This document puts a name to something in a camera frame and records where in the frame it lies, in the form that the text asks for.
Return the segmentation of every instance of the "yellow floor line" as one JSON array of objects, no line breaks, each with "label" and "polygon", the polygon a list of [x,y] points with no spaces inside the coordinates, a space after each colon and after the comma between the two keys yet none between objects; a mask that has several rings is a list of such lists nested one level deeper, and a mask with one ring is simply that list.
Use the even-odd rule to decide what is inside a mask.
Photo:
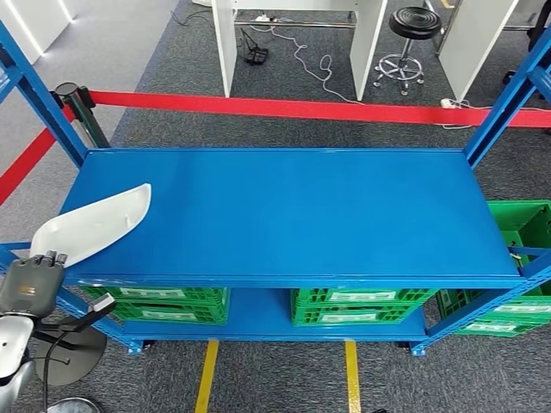
[{"label": "yellow floor line", "polygon": [[455,6],[453,4],[448,3],[448,0],[440,0],[442,2],[442,5],[445,7],[446,9],[454,9]]},{"label": "yellow floor line", "polygon": [[348,377],[348,410],[349,413],[362,413],[356,343],[347,340],[344,343],[344,348],[346,353],[346,376]]},{"label": "yellow floor line", "polygon": [[195,413],[207,413],[208,398],[211,396],[212,378],[214,376],[214,366],[217,364],[217,353],[218,340],[209,340],[207,346],[207,353],[205,355],[203,375],[201,377],[201,385],[199,387],[197,403],[195,405]]}]

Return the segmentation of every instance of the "white table leg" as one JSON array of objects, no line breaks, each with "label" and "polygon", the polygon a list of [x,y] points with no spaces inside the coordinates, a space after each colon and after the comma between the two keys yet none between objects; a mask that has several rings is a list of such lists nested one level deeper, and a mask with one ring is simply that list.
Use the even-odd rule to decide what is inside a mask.
[{"label": "white table leg", "polygon": [[[463,0],[440,52],[455,99],[462,101],[519,0]],[[498,82],[505,73],[497,73]]]},{"label": "white table leg", "polygon": [[360,0],[356,10],[356,29],[354,32],[352,48],[350,50],[350,64],[352,67],[354,85],[359,101],[363,98],[367,78],[371,71],[371,61],[379,37],[380,25],[386,8],[386,0]]},{"label": "white table leg", "polygon": [[220,58],[224,95],[229,97],[231,82],[237,59],[237,42],[233,24],[232,0],[212,0],[212,15],[217,32],[218,56]]}]

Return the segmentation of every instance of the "stool seat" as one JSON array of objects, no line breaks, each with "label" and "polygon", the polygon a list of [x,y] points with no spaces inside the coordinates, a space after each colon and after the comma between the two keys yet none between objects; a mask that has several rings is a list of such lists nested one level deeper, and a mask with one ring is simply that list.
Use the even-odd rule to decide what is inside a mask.
[{"label": "stool seat", "polygon": [[405,7],[390,15],[390,29],[399,36],[411,40],[427,40],[442,28],[436,13],[421,7]]}]

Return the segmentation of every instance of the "round black base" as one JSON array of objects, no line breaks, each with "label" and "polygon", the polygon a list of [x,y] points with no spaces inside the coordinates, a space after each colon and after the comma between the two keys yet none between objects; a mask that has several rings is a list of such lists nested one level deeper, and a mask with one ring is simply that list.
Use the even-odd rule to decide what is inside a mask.
[{"label": "round black base", "polygon": [[[48,333],[51,336],[59,336],[61,333]],[[71,351],[60,346],[56,347],[51,354],[53,359],[68,361],[68,364],[56,360],[50,360],[48,365],[48,385],[69,385],[78,381],[97,364],[103,355],[107,338],[100,331],[91,327],[85,329],[80,333],[69,333],[65,340],[71,344],[77,345],[77,349]],[[40,379],[44,378],[45,360],[40,357],[45,357],[51,344],[40,342],[36,349],[35,357],[36,373]]]},{"label": "round black base", "polygon": [[48,407],[48,413],[103,413],[100,406],[86,398],[66,398]]}]

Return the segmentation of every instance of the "black stool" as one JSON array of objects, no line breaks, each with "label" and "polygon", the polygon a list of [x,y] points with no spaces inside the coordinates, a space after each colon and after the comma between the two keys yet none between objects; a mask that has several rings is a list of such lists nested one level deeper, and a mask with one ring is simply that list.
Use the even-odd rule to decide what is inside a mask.
[{"label": "black stool", "polygon": [[383,77],[389,77],[399,81],[402,94],[406,96],[410,80],[424,83],[423,67],[418,60],[409,56],[409,51],[414,40],[428,40],[438,34],[442,28],[440,17],[431,10],[405,7],[392,13],[389,25],[392,31],[407,40],[401,54],[389,54],[379,60],[375,70],[380,71],[380,75],[374,85],[378,88]]}]

